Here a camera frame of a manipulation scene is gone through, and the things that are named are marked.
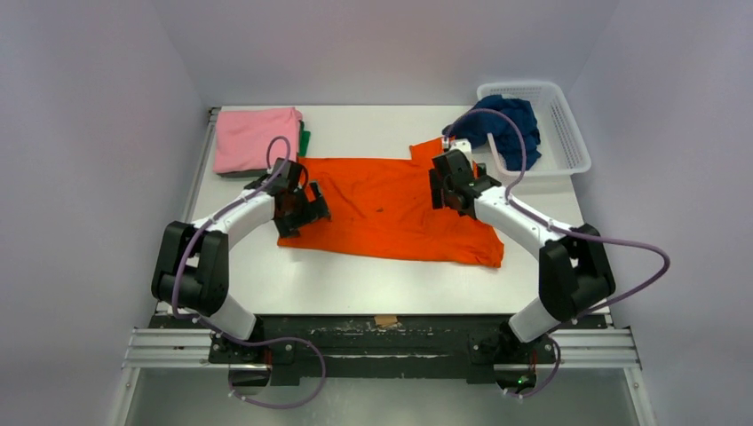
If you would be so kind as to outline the orange t shirt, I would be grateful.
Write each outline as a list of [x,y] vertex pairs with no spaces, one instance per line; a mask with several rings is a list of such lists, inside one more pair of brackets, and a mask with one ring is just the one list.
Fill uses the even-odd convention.
[[407,159],[302,159],[331,218],[280,238],[279,246],[500,268],[504,245],[491,226],[432,206],[429,170],[443,152],[440,140],[409,151]]

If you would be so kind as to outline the brown tape piece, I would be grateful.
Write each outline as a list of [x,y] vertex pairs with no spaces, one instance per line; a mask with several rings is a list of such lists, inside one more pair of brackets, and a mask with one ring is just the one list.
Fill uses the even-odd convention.
[[376,315],[374,321],[377,328],[396,327],[400,324],[400,320],[396,315]]

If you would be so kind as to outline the aluminium table frame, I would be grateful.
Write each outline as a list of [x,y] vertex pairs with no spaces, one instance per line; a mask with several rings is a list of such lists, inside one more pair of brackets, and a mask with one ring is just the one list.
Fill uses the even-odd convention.
[[[198,217],[210,213],[210,202],[224,201],[240,184],[210,176],[210,146],[216,145],[215,123],[220,112],[261,110],[272,106],[223,106],[212,109],[202,158],[201,183],[192,186],[186,214]],[[305,127],[313,132],[313,157],[392,158],[408,154],[408,145],[439,136],[439,129],[468,109],[467,106],[297,106]],[[581,219],[575,190],[569,177],[546,177],[526,188],[524,201],[555,217]],[[534,285],[523,279],[534,274],[525,268],[534,261],[517,243],[505,242],[503,268],[491,272],[481,267],[455,264],[422,264],[375,258],[334,255],[314,251],[283,252],[275,249],[265,257],[274,266],[292,270],[281,289],[265,296],[254,296],[251,285],[233,290],[243,302],[260,302],[277,313],[283,307],[290,312],[314,315],[282,314],[270,320],[280,326],[283,335],[301,333],[314,343],[325,358],[327,387],[335,379],[384,380],[469,380],[480,381],[477,373],[488,373],[481,364],[472,364],[470,344],[491,339],[496,326],[533,297]],[[286,291],[309,289],[304,277],[314,266],[330,266],[321,272],[312,286],[334,291],[325,302],[289,302],[281,299]],[[389,272],[384,288],[369,288],[379,283],[367,272]],[[170,323],[170,308],[160,302],[154,321],[147,328],[131,333],[123,362],[119,399],[111,410],[107,425],[146,425],[136,421],[136,402],[142,385],[151,372],[198,371],[226,373],[233,370],[263,371],[264,364],[210,363],[214,348],[211,332],[185,323]],[[565,369],[617,371],[628,393],[628,414],[637,416],[636,424],[655,425],[645,397],[640,375],[638,351],[629,329],[614,327],[607,311],[579,319],[552,333],[561,350],[559,372]]]

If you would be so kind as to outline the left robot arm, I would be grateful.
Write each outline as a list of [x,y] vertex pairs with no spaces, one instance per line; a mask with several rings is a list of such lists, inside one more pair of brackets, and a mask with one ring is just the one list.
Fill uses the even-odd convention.
[[225,207],[192,223],[173,221],[163,233],[151,282],[152,296],[169,304],[180,319],[220,332],[241,362],[262,357],[261,321],[229,294],[230,251],[261,225],[272,223],[282,239],[331,217],[319,185],[306,167],[279,159],[273,169],[243,187]]

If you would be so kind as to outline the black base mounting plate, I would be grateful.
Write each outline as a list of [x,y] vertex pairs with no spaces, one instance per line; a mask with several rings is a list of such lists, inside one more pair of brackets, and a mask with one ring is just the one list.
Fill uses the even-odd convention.
[[526,391],[540,371],[567,355],[602,348],[606,321],[590,316],[543,336],[513,354],[498,352],[505,315],[399,315],[377,328],[375,316],[269,315],[253,346],[227,340],[189,319],[157,314],[137,346],[158,366],[219,367],[243,391],[297,386],[304,379],[458,379]]

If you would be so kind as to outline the white plastic basket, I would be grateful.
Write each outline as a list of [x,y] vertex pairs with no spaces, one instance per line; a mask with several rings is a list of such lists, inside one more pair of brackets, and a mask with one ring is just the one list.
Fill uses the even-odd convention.
[[591,157],[567,99],[556,83],[522,80],[484,83],[477,89],[477,97],[500,95],[506,99],[524,99],[531,104],[537,120],[541,154],[526,177],[570,177],[591,168]]

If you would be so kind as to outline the folded green t shirt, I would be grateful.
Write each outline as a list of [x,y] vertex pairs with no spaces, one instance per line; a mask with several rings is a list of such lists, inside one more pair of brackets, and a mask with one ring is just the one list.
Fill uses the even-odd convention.
[[[307,149],[309,147],[311,138],[311,132],[305,128],[305,122],[300,121],[299,122],[299,138],[298,138],[298,151],[297,156],[305,156],[307,153]],[[267,172],[267,169],[255,169],[255,170],[241,170],[241,171],[232,171],[227,173],[220,173],[219,176],[222,178],[259,178],[263,175],[265,175]]]

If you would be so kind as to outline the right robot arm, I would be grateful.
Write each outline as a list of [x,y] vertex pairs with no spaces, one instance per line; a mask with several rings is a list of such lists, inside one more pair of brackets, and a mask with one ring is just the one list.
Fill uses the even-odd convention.
[[449,149],[432,159],[429,181],[434,209],[453,209],[513,238],[538,264],[536,297],[499,327],[498,352],[519,361],[534,341],[576,319],[615,291],[614,276],[598,231],[555,221],[477,174],[468,156]]

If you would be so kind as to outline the folded pink t shirt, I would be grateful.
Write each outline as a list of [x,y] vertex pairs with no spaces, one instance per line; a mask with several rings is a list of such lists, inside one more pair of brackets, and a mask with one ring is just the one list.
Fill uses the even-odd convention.
[[294,107],[222,110],[216,123],[213,172],[267,169],[279,158],[295,160],[302,114]]

